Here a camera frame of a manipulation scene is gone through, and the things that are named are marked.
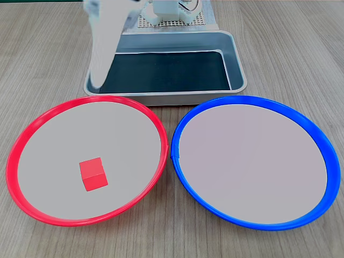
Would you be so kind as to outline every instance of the mesh grid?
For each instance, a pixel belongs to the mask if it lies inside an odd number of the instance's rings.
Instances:
[[[153,28],[153,27],[168,27],[168,26],[195,26],[195,25],[206,25],[203,15],[203,11],[196,17],[191,24],[185,24],[183,21],[162,21],[158,25],[150,24],[144,17],[138,18],[138,28]]]

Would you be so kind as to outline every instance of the red cube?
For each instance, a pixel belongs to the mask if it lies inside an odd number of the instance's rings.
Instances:
[[[92,191],[108,185],[102,160],[99,157],[81,162],[80,171],[86,191]]]

